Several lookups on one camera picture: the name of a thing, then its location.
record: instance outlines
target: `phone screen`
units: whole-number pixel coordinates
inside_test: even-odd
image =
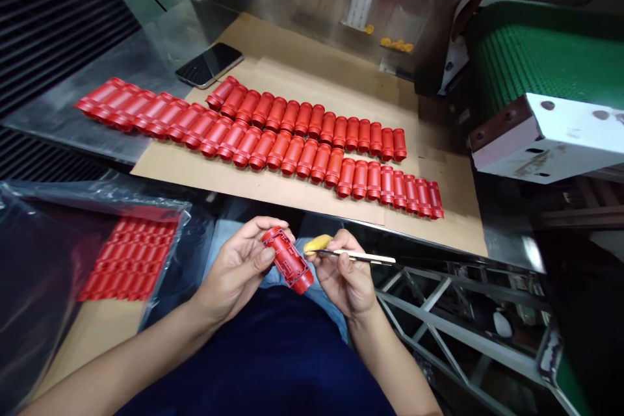
[[[222,42],[176,70],[177,77],[197,88],[207,88],[242,60],[242,53]]]

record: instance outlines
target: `hand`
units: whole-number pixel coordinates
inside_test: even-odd
[[[260,286],[275,259],[275,250],[265,248],[261,239],[274,226],[281,227],[294,242],[286,221],[257,216],[221,247],[206,279],[189,301],[210,324],[231,320]]]
[[[364,252],[346,229],[340,229],[326,248]],[[351,261],[345,253],[339,257],[313,253],[305,258],[314,264],[323,291],[347,319],[364,320],[379,307],[368,263]]]

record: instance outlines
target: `blue jeans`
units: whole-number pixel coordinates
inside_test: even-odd
[[[238,232],[244,224],[242,219],[249,219],[249,212],[253,209],[253,204],[253,201],[238,197],[232,197],[226,203],[224,212],[217,220],[216,226],[214,227],[213,239],[208,253],[208,262],[206,263],[206,269],[203,273],[204,278],[208,275],[208,271],[210,271],[210,268],[215,262],[219,249],[221,249],[221,245]],[[300,236],[296,241],[295,248],[299,252],[303,252],[304,245],[316,236],[321,234],[334,235],[342,226],[342,223],[339,221],[325,218],[317,214],[306,213],[301,223],[299,232]],[[316,302],[321,308],[323,308],[323,310],[325,310],[325,312],[327,312],[330,318],[338,326],[343,341],[348,343],[346,322],[344,320],[345,316],[338,310],[332,301],[330,301],[327,294],[325,294],[325,291],[323,291],[318,281],[319,279],[317,278],[317,272],[314,265],[310,263],[309,267],[314,275],[314,283],[310,286],[310,288],[308,288],[304,295],[312,299],[312,301]],[[262,284],[260,284],[260,287],[269,288],[277,285],[286,286],[286,281],[280,272],[278,272],[277,268],[273,266],[262,281]]]

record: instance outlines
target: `right hand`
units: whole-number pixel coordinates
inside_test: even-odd
[[[346,229],[340,229],[325,248],[364,253]],[[351,261],[345,253],[339,257],[312,253],[305,258],[314,264],[323,291],[347,319],[365,320],[379,307],[368,262]]]

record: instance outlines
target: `left hand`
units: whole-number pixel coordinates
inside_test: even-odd
[[[252,298],[275,259],[275,250],[265,248],[261,240],[274,226],[281,227],[294,242],[286,221],[257,216],[223,244],[189,301],[209,323],[221,325],[231,320]]]

